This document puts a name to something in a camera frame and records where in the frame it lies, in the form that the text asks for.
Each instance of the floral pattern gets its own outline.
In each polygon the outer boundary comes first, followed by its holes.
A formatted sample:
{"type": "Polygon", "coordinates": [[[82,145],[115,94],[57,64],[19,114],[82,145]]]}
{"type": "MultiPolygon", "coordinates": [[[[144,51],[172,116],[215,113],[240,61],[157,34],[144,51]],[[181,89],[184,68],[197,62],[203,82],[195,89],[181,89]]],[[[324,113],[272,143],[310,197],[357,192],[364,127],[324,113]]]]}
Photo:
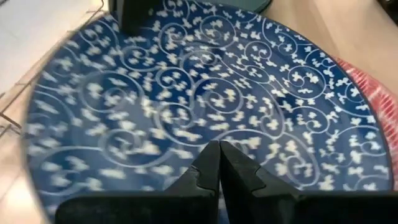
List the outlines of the floral pattern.
{"type": "Polygon", "coordinates": [[[222,5],[166,0],[148,13],[137,37],[98,19],[42,70],[24,131],[50,218],[85,192],[166,189],[212,139],[300,190],[391,189],[376,118],[317,46],[222,5]]]}
{"type": "Polygon", "coordinates": [[[337,58],[338,64],[350,75],[369,100],[386,136],[394,175],[394,190],[398,190],[398,101],[383,84],[355,66],[337,58]]]}

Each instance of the black holder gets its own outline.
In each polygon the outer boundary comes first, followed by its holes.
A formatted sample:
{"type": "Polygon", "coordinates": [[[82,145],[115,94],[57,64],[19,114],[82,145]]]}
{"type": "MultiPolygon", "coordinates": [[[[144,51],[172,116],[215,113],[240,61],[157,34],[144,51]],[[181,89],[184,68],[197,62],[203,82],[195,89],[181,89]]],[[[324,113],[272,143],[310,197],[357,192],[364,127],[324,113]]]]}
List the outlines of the black holder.
{"type": "Polygon", "coordinates": [[[398,221],[394,192],[301,192],[227,142],[221,184],[230,224],[379,223],[398,221]]]}
{"type": "Polygon", "coordinates": [[[398,24],[398,1],[397,0],[377,0],[391,19],[398,24]]]}
{"type": "Polygon", "coordinates": [[[164,192],[74,198],[59,206],[55,224],[216,224],[220,180],[230,224],[398,221],[394,192],[301,192],[230,143],[212,141],[164,192]]]}
{"type": "Polygon", "coordinates": [[[68,200],[56,224],[216,224],[220,144],[210,142],[190,168],[163,192],[106,192],[68,200]]]}
{"type": "Polygon", "coordinates": [[[163,0],[108,0],[109,11],[116,15],[120,30],[130,36],[140,34],[140,27],[150,18],[149,10],[162,6],[163,0]]]}

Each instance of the wooden surface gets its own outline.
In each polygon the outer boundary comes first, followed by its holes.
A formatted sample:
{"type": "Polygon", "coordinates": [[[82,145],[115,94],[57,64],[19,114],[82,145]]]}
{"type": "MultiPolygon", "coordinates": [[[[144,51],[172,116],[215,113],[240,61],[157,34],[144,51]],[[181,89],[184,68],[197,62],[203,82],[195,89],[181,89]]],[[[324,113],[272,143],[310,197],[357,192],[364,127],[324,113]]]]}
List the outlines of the wooden surface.
{"type": "Polygon", "coordinates": [[[274,0],[263,13],[398,95],[398,26],[376,0],[274,0]]]}
{"type": "MultiPolygon", "coordinates": [[[[100,0],[91,0],[100,5],[100,0]]],[[[381,81],[398,95],[398,27],[376,0],[274,0],[264,13],[298,31],[329,54],[341,57],[381,81]]],[[[80,19],[78,27],[91,13],[80,19]]],[[[49,52],[20,80],[32,78],[49,52]]],[[[0,109],[22,88],[15,86],[0,99],[0,109]]],[[[18,122],[24,119],[31,87],[18,97],[6,114],[18,122]]],[[[0,125],[7,124],[0,119],[0,125]]],[[[0,223],[44,224],[30,180],[23,168],[19,138],[8,132],[0,138],[0,223]]]]}

